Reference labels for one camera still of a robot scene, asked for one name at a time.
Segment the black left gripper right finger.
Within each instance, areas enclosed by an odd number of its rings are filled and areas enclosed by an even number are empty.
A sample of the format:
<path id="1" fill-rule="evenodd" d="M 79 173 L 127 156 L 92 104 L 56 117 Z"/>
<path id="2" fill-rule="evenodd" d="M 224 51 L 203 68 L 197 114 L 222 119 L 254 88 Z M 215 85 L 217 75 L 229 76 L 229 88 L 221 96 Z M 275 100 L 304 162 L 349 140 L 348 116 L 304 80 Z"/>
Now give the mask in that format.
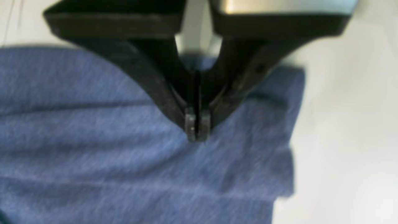
<path id="1" fill-rule="evenodd" d="M 344 32 L 356 0 L 210 0 L 221 39 L 214 65 L 201 73 L 197 139 L 205 141 L 285 57 Z"/>

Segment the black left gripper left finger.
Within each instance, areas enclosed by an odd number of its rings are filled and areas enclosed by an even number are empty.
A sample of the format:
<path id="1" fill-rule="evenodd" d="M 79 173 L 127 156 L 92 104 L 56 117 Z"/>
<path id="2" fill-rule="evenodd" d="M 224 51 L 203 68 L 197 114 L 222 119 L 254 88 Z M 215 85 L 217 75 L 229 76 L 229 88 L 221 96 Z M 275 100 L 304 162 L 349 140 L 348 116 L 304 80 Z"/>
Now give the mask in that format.
<path id="1" fill-rule="evenodd" d="M 52 34 L 121 69 L 197 140 L 195 73 L 179 58 L 185 0 L 61 0 L 44 10 Z"/>

